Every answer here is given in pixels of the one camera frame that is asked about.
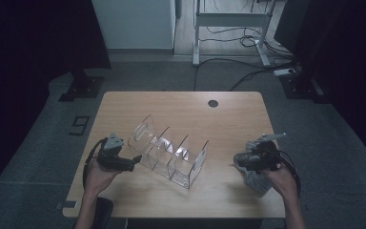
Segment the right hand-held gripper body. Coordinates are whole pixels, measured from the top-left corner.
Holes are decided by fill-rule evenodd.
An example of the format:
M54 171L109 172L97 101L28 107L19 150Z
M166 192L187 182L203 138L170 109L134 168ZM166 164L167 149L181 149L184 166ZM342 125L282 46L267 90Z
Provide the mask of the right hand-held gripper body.
M254 141L253 154L257 159L251 162L251 168L255 171L276 170L275 165L281 162L281 153L278 150L275 140L284 137L286 134L263 134Z

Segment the person's right hand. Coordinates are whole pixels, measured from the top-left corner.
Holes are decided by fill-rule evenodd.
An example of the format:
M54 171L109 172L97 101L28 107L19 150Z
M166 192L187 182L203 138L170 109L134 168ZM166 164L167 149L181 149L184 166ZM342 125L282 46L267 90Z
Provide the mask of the person's right hand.
M297 186L290 170L283 163L277 164L276 167L275 171L263 170L262 174L284 199L297 198Z

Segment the white desk frame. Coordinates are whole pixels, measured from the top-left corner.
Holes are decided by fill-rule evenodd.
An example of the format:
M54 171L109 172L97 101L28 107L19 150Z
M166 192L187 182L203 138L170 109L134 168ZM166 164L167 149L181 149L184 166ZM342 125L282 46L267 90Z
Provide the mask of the white desk frame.
M276 0L271 0L265 12L203 12L200 0L194 0L194 40L193 40L193 65L200 64L200 39L201 27L250 27L261 28L261 34L255 40L255 48L264 67L271 65L266 50L263 48L268 28L270 26Z

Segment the person's left hand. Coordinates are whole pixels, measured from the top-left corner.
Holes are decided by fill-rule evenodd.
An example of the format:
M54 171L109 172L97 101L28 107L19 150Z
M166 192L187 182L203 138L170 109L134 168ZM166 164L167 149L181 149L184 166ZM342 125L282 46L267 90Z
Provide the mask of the person's left hand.
M97 197L121 174L121 171L104 171L94 159L90 162L89 172L86 179L85 194L88 197Z

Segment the dark curtain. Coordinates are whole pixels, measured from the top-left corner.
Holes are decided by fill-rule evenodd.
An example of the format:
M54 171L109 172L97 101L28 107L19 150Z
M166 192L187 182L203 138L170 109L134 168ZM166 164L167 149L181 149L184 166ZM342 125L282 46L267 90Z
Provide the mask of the dark curtain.
M366 0L286 0L274 39L366 146Z
M110 66L92 0L0 0L0 174L54 78Z

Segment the black stand base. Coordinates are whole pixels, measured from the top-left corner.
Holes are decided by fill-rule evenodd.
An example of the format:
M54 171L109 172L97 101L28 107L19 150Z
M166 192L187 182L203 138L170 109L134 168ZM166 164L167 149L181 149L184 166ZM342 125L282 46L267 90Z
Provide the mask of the black stand base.
M306 79L298 76L284 76L279 80L288 99L309 99L318 104L329 103L327 95L314 77Z
M60 96L59 102L73 102L75 98L97 98L104 82L103 76L87 76L83 69L71 70L73 81Z

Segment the white power strip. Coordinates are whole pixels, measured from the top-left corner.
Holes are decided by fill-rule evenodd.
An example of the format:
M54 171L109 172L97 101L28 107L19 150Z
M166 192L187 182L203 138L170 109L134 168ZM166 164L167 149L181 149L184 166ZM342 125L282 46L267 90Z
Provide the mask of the white power strip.
M284 75L291 75L295 73L295 69L288 68L288 69L282 69L282 70L275 70L274 76L284 76Z

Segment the grey knitted garment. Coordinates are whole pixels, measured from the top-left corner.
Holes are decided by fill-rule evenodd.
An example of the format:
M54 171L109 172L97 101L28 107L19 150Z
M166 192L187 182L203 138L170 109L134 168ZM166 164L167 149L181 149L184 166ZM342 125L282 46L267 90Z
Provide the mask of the grey knitted garment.
M248 161L244 162L250 162L251 160L259 159L259 156L256 154L255 150L255 144L251 141L248 141L245 146L245 152L251 155L251 158ZM255 190L255 192L259 196L264 196L271 188L272 185L270 181L266 178L265 175L260 174L259 172L253 171L253 170L246 170L244 168L239 168L237 166L237 162L240 161L234 161L234 167L242 173L244 183Z

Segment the grey tape piece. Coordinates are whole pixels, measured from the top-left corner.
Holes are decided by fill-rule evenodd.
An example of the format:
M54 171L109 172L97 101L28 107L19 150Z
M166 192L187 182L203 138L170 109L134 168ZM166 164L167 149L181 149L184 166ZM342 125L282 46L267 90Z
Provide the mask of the grey tape piece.
M76 205L76 201L58 201L56 204L56 208L61 210L63 208L74 208Z

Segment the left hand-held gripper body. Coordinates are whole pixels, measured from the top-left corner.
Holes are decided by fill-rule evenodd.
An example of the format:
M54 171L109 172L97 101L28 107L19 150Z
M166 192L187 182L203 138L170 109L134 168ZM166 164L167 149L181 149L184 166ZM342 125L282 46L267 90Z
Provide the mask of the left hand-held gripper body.
M104 170L116 171L121 168L118 155L123 145L123 140L115 133L104 139L97 155L97 162Z

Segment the white cabinet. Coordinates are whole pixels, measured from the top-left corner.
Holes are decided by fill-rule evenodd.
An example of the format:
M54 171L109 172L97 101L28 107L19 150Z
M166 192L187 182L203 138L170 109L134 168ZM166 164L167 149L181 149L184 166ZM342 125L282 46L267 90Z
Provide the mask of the white cabinet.
M172 50L175 0L92 0L108 50Z

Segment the clear acrylic divided organizer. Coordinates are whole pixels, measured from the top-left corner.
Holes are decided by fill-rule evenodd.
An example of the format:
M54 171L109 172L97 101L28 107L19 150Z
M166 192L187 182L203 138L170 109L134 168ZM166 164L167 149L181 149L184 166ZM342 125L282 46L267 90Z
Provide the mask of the clear acrylic divided organizer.
M128 146L133 156L141 156L143 166L191 189L203 168L209 141L204 141L202 147L189 135L180 141L173 141L171 128L166 127L157 133L153 117L149 114L130 135Z

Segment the person's dark clothed leg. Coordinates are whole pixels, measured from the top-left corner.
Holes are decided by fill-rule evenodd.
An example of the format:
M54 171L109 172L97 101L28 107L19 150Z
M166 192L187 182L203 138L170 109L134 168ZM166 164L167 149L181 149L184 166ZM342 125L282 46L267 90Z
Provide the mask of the person's dark clothed leg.
M98 198L91 229L106 229L112 215L113 202L106 198Z

